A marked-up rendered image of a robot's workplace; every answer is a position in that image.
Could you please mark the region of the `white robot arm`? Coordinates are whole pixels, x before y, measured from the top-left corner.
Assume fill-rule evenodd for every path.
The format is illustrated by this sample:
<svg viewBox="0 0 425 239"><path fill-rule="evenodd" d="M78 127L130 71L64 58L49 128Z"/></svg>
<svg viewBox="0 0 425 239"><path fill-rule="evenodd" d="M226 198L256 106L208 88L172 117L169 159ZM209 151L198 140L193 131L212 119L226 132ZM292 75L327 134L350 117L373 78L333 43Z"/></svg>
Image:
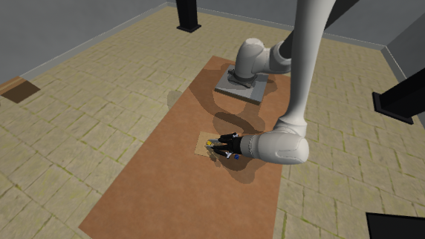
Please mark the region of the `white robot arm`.
<svg viewBox="0 0 425 239"><path fill-rule="evenodd" d="M294 29L286 40L271 48L264 48L256 38L242 43L235 70L228 70L232 75L228 81L250 88L258 76L256 73L291 72L288 109L272 131L242 137L240 150L245 157L283 165L300 164L308 159L304 112L322 33L358 1L297 0Z"/></svg>

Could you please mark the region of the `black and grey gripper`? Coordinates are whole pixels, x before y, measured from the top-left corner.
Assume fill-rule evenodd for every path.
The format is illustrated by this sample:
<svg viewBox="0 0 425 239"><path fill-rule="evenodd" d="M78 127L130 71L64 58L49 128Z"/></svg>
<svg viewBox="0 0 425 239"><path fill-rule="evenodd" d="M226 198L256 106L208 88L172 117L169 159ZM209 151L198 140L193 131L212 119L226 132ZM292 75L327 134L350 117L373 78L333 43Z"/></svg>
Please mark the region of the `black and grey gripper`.
<svg viewBox="0 0 425 239"><path fill-rule="evenodd" d="M226 143L227 145L206 145L206 147L214 149L213 151L216 154L225 155L226 158L229 159L231 154L242 154L240 150L241 139L242 137L239 137L236 132L225 134L221 135L218 139L210 139L210 141L212 143ZM223 152L222 150L227 150L229 152Z"/></svg>

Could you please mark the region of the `beige flat mat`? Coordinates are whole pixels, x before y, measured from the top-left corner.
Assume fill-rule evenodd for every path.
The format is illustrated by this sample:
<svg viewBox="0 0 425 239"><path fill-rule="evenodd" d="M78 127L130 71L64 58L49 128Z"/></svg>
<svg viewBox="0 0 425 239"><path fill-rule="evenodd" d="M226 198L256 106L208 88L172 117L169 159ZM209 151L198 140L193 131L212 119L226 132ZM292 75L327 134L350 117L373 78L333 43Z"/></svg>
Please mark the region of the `beige flat mat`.
<svg viewBox="0 0 425 239"><path fill-rule="evenodd" d="M211 133L200 131L194 154L219 159L220 154L216 154L213 151L214 149L208 148L206 147L206 145L208 141L210 141L210 139L218 139L220 138L220 136L221 135L218 135L218 134L211 134Z"/></svg>

